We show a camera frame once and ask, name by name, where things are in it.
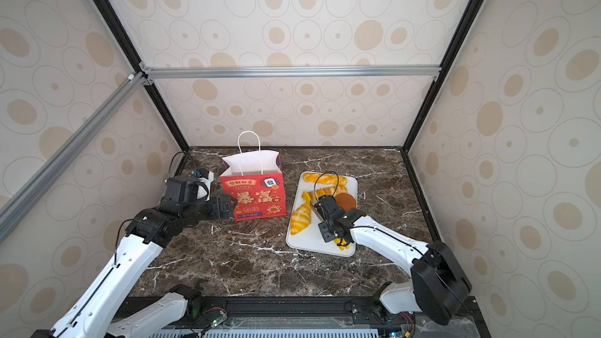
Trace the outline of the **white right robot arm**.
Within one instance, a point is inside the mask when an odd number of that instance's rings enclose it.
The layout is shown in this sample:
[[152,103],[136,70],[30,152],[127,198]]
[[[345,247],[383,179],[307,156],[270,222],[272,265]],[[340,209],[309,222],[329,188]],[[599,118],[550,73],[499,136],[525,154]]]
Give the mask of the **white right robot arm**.
[[472,291],[452,250],[440,240],[428,244],[396,233],[342,200],[341,194],[303,192],[291,216],[290,234],[313,230],[319,234],[316,244],[339,250],[367,247],[406,272],[408,282],[386,284],[376,293],[371,308],[380,319],[417,311],[448,325]]

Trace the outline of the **golden croissant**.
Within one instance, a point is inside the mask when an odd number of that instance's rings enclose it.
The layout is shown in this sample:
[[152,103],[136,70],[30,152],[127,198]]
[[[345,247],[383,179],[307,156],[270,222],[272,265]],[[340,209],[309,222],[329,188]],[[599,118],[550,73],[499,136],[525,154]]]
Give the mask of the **golden croissant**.
[[290,234],[292,236],[302,232],[312,222],[312,208],[309,203],[304,203],[291,216],[290,220]]

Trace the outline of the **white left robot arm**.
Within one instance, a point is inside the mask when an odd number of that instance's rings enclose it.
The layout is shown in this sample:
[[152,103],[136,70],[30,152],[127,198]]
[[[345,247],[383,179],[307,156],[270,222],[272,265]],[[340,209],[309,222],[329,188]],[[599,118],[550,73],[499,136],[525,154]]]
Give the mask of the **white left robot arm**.
[[167,180],[160,203],[128,222],[112,258],[74,306],[49,330],[35,337],[150,337],[172,322],[196,323],[205,308],[193,288],[178,285],[133,315],[115,320],[118,309],[151,262],[185,228],[201,221],[230,219],[238,201],[228,194],[211,196],[212,177],[175,176]]

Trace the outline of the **red paper gift bag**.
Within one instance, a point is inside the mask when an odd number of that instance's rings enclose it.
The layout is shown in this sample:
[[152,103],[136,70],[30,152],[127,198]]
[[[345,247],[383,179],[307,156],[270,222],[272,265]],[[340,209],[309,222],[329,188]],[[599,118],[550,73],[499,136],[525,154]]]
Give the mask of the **red paper gift bag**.
[[[241,139],[252,134],[258,140],[256,150],[242,150]],[[243,131],[237,139],[238,152],[222,159],[225,171],[219,176],[224,192],[237,201],[236,222],[286,215],[286,192],[280,153],[261,147],[260,137]]]

